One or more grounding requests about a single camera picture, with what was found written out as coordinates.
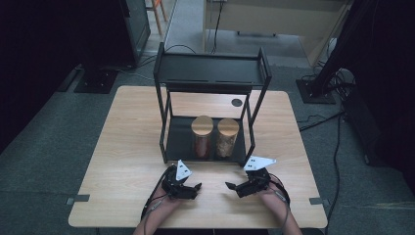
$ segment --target wooden table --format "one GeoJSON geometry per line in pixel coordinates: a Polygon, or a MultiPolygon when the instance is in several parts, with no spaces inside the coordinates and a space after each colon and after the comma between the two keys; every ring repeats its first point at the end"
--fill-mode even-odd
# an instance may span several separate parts
{"type": "MultiPolygon", "coordinates": [[[[253,91],[255,102],[259,91],[253,91]]],[[[231,105],[238,95],[172,94],[177,115],[238,116],[231,105]]],[[[88,202],[76,202],[69,216],[74,227],[135,227],[143,206],[167,168],[159,146],[161,115],[154,87],[123,86],[115,95],[95,152],[79,189],[88,202]]],[[[292,199],[300,227],[327,225],[322,205],[309,198],[319,193],[302,144],[287,93],[267,91],[254,124],[254,155],[273,158],[267,169],[280,177],[292,199]]],[[[240,199],[227,189],[247,180],[238,164],[186,162],[193,175],[185,185],[202,182],[194,201],[187,201],[161,227],[164,228],[275,228],[278,224],[257,196],[240,199]]]]}
{"type": "MultiPolygon", "coordinates": [[[[227,0],[218,29],[298,35],[313,67],[342,28],[352,0],[227,0]]],[[[216,29],[219,2],[204,0],[203,46],[206,29],[216,29]]]]}

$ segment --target black cable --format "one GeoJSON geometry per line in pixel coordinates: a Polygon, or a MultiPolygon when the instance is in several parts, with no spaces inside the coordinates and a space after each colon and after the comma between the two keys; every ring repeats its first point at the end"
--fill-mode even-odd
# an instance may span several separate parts
{"type": "Polygon", "coordinates": [[[164,199],[167,197],[167,194],[164,194],[163,196],[161,196],[161,197],[157,197],[157,199],[158,198],[161,198],[161,200],[160,201],[158,201],[149,211],[146,211],[146,213],[144,214],[144,216],[143,216],[143,218],[144,218],[144,226],[143,226],[143,230],[144,230],[144,235],[146,235],[147,234],[147,229],[146,229],[146,227],[147,227],[147,220],[148,220],[148,217],[150,216],[150,214],[155,210],[155,209],[157,209],[158,207],[159,207],[159,205],[162,203],[162,201],[164,201],[164,199]]]}
{"type": "Polygon", "coordinates": [[[220,23],[220,15],[222,14],[222,9],[223,9],[223,4],[225,2],[223,0],[220,1],[220,5],[219,5],[219,16],[217,17],[217,22],[216,22],[216,29],[214,30],[214,38],[213,38],[213,48],[211,49],[211,54],[214,54],[216,52],[216,36],[217,36],[217,29],[219,28],[219,23],[220,23]]]}
{"type": "Polygon", "coordinates": [[[143,208],[143,211],[141,212],[141,219],[147,214],[147,207],[150,205],[150,203],[153,201],[153,196],[155,196],[155,193],[157,189],[159,188],[159,185],[161,184],[161,181],[164,179],[164,177],[167,175],[167,172],[169,171],[169,168],[167,168],[164,173],[161,175],[159,181],[156,184],[155,189],[153,190],[152,194],[150,195],[149,199],[146,202],[146,205],[143,208]]]}
{"type": "Polygon", "coordinates": [[[271,188],[271,190],[272,191],[274,191],[274,194],[275,195],[277,195],[277,197],[281,200],[281,201],[283,201],[283,203],[284,203],[284,205],[286,206],[286,216],[285,216],[285,219],[284,219],[284,222],[283,222],[283,224],[281,225],[281,231],[284,231],[284,228],[285,228],[285,226],[286,226],[286,224],[287,224],[287,219],[288,219],[288,214],[289,214],[289,212],[291,211],[291,208],[290,208],[290,196],[288,195],[288,192],[287,192],[287,190],[285,189],[285,187],[284,187],[284,184],[283,184],[283,182],[280,180],[280,178],[278,178],[275,174],[273,174],[273,173],[268,173],[269,175],[271,175],[271,176],[273,176],[273,177],[275,177],[277,180],[278,180],[278,183],[277,182],[275,182],[275,181],[273,181],[273,180],[270,180],[270,182],[272,183],[272,184],[274,184],[283,194],[284,194],[284,196],[283,195],[281,195],[277,190],[274,190],[274,189],[272,189],[271,188]]]}
{"type": "Polygon", "coordinates": [[[326,226],[326,229],[325,229],[325,235],[329,234],[330,218],[332,216],[333,209],[336,206],[336,201],[338,200],[339,193],[340,193],[340,172],[339,172],[339,165],[338,165],[338,162],[337,162],[337,155],[338,155],[339,146],[340,146],[340,123],[341,123],[341,119],[342,119],[342,116],[339,116],[339,118],[338,118],[338,137],[337,137],[338,143],[336,145],[336,150],[335,150],[335,153],[334,153],[334,156],[333,156],[333,163],[335,165],[336,179],[337,179],[336,194],[335,194],[335,198],[333,199],[332,206],[330,207],[329,213],[327,215],[327,226],[326,226]]]}
{"type": "Polygon", "coordinates": [[[156,197],[156,198],[152,199],[152,201],[154,201],[154,200],[156,200],[156,199],[159,199],[159,198],[162,198],[162,197],[164,197],[164,196],[166,196],[166,195],[167,195],[167,194],[164,194],[164,195],[162,195],[162,196],[156,197]]]}
{"type": "Polygon", "coordinates": [[[326,122],[326,121],[328,121],[330,119],[333,119],[335,117],[339,117],[339,116],[341,116],[344,113],[345,113],[345,111],[340,111],[340,112],[338,112],[337,114],[335,114],[335,115],[333,115],[331,117],[325,118],[324,120],[320,120],[320,121],[317,121],[317,122],[312,123],[310,125],[306,125],[306,126],[300,127],[300,131],[304,131],[304,130],[307,130],[307,129],[311,128],[311,127],[317,126],[317,125],[319,125],[321,123],[324,123],[324,122],[326,122]]]}
{"type": "Polygon", "coordinates": [[[354,78],[352,82],[346,82],[346,77],[343,74],[342,69],[340,69],[336,72],[336,75],[331,78],[326,91],[330,92],[335,90],[339,94],[342,101],[344,101],[351,91],[350,88],[353,88],[354,86],[354,78]]]}
{"type": "Polygon", "coordinates": [[[157,55],[154,55],[154,56],[151,56],[151,57],[149,57],[149,58],[147,58],[146,60],[144,60],[140,65],[138,65],[138,67],[137,68],[141,68],[141,67],[143,67],[143,66],[145,66],[145,65],[147,65],[147,64],[149,64],[149,63],[151,63],[151,62],[154,62],[156,59],[154,59],[154,60],[151,60],[151,61],[148,61],[148,60],[150,60],[150,59],[152,59],[152,58],[154,58],[154,57],[156,57],[157,55]]]}
{"type": "Polygon", "coordinates": [[[192,48],[190,48],[190,47],[188,47],[188,46],[186,46],[186,45],[174,45],[174,46],[170,46],[169,48],[167,48],[165,51],[168,51],[168,50],[170,50],[171,48],[173,48],[173,47],[179,47],[179,46],[181,46],[181,47],[186,47],[186,48],[188,48],[189,50],[191,50],[193,53],[195,53],[195,54],[197,54],[192,48]]]}

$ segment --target gray carpet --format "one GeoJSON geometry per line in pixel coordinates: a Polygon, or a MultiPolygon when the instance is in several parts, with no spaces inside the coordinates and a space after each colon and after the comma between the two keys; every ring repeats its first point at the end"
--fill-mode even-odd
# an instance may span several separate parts
{"type": "MultiPolygon", "coordinates": [[[[278,58],[272,64],[279,65],[278,58]]],[[[152,69],[153,63],[150,63],[129,72],[153,77],[152,69]]],[[[340,110],[337,95],[337,105],[302,102],[295,80],[312,74],[311,69],[273,66],[272,71],[270,89],[289,94],[297,120],[312,115],[327,118],[340,110]]],[[[67,92],[56,92],[0,156],[1,235],[96,234],[94,228],[68,225],[71,206],[65,201],[77,194],[116,89],[121,85],[153,85],[153,82],[120,72],[111,93],[102,95],[73,93],[78,79],[67,92]]],[[[320,119],[312,117],[309,123],[320,119]]],[[[301,133],[320,195],[330,201],[336,190],[333,154],[337,127],[337,120],[332,119],[301,133]]],[[[389,167],[367,166],[355,133],[344,120],[340,136],[341,191],[330,233],[415,233],[415,200],[400,172],[389,167]]],[[[133,228],[100,229],[103,235],[132,231],[133,228]]]]}

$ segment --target cylindrical container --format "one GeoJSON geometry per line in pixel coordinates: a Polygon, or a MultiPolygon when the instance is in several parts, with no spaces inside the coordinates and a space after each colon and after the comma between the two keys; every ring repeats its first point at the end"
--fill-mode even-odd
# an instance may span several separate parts
{"type": "Polygon", "coordinates": [[[210,155],[210,135],[213,120],[208,116],[199,116],[192,122],[193,148],[198,159],[207,159],[210,155]]]}
{"type": "Polygon", "coordinates": [[[224,118],[217,124],[217,130],[216,154],[221,158],[231,157],[238,136],[238,122],[224,118]]]}

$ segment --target black metal shelf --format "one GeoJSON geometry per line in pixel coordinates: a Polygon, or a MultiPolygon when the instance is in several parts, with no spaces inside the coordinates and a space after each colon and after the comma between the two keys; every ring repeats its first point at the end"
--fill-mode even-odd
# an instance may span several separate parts
{"type": "Polygon", "coordinates": [[[216,151],[216,137],[217,137],[217,124],[221,120],[221,117],[213,117],[213,131],[210,138],[210,155],[207,159],[199,159],[194,154],[193,146],[193,133],[191,129],[191,124],[196,117],[172,117],[170,120],[170,126],[167,136],[167,146],[166,146],[166,157],[168,160],[178,161],[201,161],[201,162],[211,162],[211,161],[223,161],[223,162],[232,162],[232,163],[245,163],[246,149],[245,149],[245,137],[244,137],[244,127],[241,120],[236,120],[239,124],[239,132],[236,138],[234,151],[232,156],[228,158],[218,157],[215,153],[216,151]]]}
{"type": "Polygon", "coordinates": [[[271,70],[262,48],[257,56],[230,56],[208,54],[166,53],[164,44],[160,44],[158,57],[154,67],[156,91],[161,112],[161,153],[167,161],[226,161],[243,165],[254,150],[254,120],[259,111],[265,92],[271,81],[271,70]],[[165,85],[167,97],[161,96],[161,84],[165,85]],[[251,114],[250,96],[253,87],[261,87],[254,112],[251,114]],[[206,160],[196,158],[192,148],[191,123],[196,117],[176,117],[173,115],[170,92],[238,94],[246,99],[239,118],[240,131],[234,147],[233,155],[222,159],[215,155],[217,123],[220,117],[211,117],[214,123],[211,134],[210,156],[206,160]],[[250,131],[251,146],[246,153],[244,127],[242,120],[247,115],[250,131]],[[164,135],[167,127],[167,117],[170,117],[166,148],[164,135]]]}

